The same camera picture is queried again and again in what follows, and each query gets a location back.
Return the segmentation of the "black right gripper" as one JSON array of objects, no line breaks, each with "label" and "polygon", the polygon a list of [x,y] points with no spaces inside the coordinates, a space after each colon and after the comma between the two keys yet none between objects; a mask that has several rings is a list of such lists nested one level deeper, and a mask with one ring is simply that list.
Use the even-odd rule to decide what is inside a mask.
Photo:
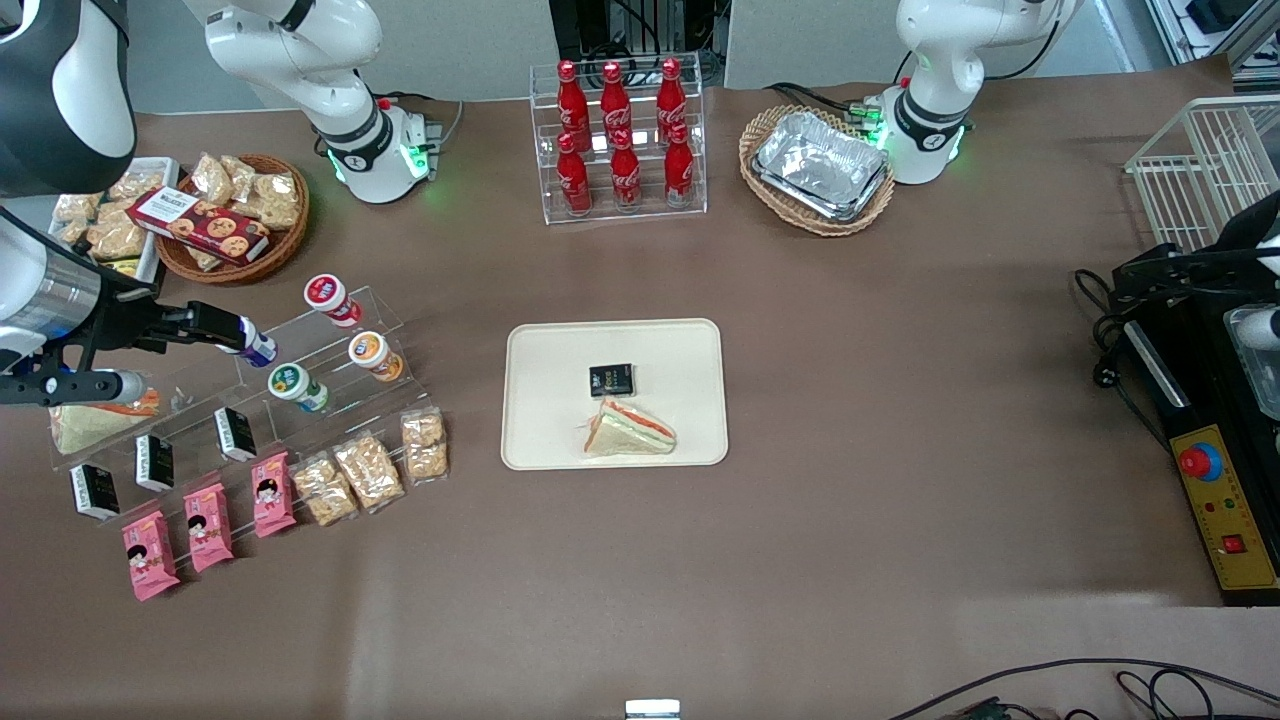
[{"label": "black right gripper", "polygon": [[[165,354],[166,342],[211,343],[238,354],[244,348],[241,315],[204,302],[183,307],[157,304],[155,284],[105,283],[88,329],[88,348],[105,352],[137,348]],[[160,340],[151,325],[160,319]]]}]

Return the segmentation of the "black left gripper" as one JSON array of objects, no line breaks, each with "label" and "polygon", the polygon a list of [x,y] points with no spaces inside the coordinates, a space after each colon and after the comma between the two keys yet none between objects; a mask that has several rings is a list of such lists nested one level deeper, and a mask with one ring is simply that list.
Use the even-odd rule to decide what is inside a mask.
[{"label": "black left gripper", "polygon": [[[1247,301],[1277,300],[1277,255],[1261,258],[1272,242],[1277,249],[1279,192],[1274,191],[1236,213],[1217,241],[1198,252],[1156,246],[1112,273],[1111,304],[1158,302],[1192,293]],[[1196,269],[1196,287],[1184,277]]]}]

